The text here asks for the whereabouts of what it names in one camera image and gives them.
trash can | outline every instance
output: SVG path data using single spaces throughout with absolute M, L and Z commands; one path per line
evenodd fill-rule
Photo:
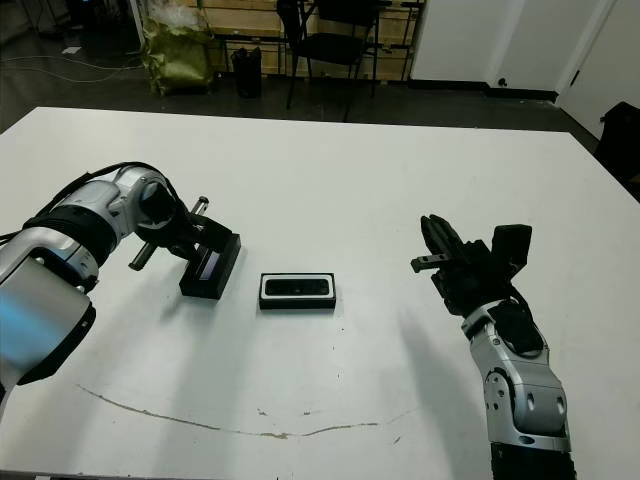
M 259 97 L 262 93 L 262 52 L 256 47 L 251 52 L 245 48 L 231 55 L 238 95 L 243 98 Z

door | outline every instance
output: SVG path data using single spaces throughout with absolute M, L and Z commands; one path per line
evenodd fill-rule
M 558 104 L 597 138 L 618 102 L 640 108 L 640 1 L 617 0 L 573 86 Z

black chair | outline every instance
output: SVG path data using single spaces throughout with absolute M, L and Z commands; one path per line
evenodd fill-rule
M 323 20 L 331 20 L 352 25 L 351 36 L 337 33 L 314 33 L 307 34 L 307 21 L 318 8 L 318 14 Z M 351 70 L 355 67 L 353 76 L 354 82 L 358 78 L 362 58 L 367 51 L 367 38 L 371 28 L 375 25 L 374 65 L 371 96 L 375 93 L 376 67 L 377 67 L 377 44 L 378 44 L 378 10 L 371 0 L 316 0 L 307 11 L 304 9 L 302 0 L 278 0 L 277 10 L 293 56 L 291 72 L 291 84 L 287 97 L 287 109 L 291 107 L 293 89 L 296 81 L 298 59 L 307 59 L 307 69 L 309 78 L 313 78 L 311 70 L 311 60 L 319 60 L 338 65 L 348 65 L 351 78 Z M 364 27 L 363 38 L 355 36 L 356 27 Z M 347 103 L 343 121 L 347 121 L 351 98 Z

chair leg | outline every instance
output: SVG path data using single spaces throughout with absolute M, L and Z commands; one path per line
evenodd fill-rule
M 293 86 L 296 84 L 296 70 L 298 69 L 298 56 L 293 55 L 293 64 L 291 65 L 291 85 L 289 85 L 289 96 L 287 97 L 287 110 L 291 108 L 291 99 L 293 98 Z
M 376 14 L 376 29 L 375 29 L 375 45 L 373 46 L 373 75 L 371 81 L 371 98 L 376 95 L 376 73 L 378 71 L 378 26 L 380 24 L 380 12 Z
M 362 63 L 362 57 L 360 57 L 360 60 L 358 61 L 358 63 L 356 63 L 356 71 L 354 72 L 354 75 L 353 75 L 353 91 L 351 92 L 351 96 L 347 101 L 347 108 L 345 108 L 344 110 L 344 117 L 342 117 L 343 123 L 347 123 L 347 118 L 349 117 L 349 111 L 351 110 L 351 102 L 353 101 L 353 97 L 355 96 L 355 91 L 358 87 L 358 72 L 360 72 L 361 63 Z

dark floor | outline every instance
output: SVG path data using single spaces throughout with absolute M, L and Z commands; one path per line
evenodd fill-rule
M 6 130 L 36 106 L 78 107 L 145 112 L 219 115 L 253 118 L 277 118 L 339 122 L 342 120 L 348 86 L 299 81 L 291 110 L 285 108 L 288 83 L 283 78 L 266 78 L 263 95 L 258 99 L 240 98 L 234 80 L 220 78 L 209 94 L 155 96 L 150 93 L 144 70 L 127 70 L 95 83 L 72 83 L 42 72 L 48 70 L 76 80 L 96 80 L 114 71 L 96 70 L 83 65 L 53 59 L 5 59 L 53 55 L 73 38 L 51 41 L 35 34 L 23 35 L 2 49 L 0 64 L 0 132 Z M 67 56 L 75 60 L 108 66 L 129 65 L 138 60 L 123 52 L 89 52 L 80 50 Z M 399 125 L 435 125 L 469 128 L 567 131 L 588 150 L 597 140 L 562 110 L 545 101 L 489 98 L 480 92 L 429 91 L 409 89 L 404 85 L 379 86 L 374 99 L 362 84 L 349 117 L 351 122 Z

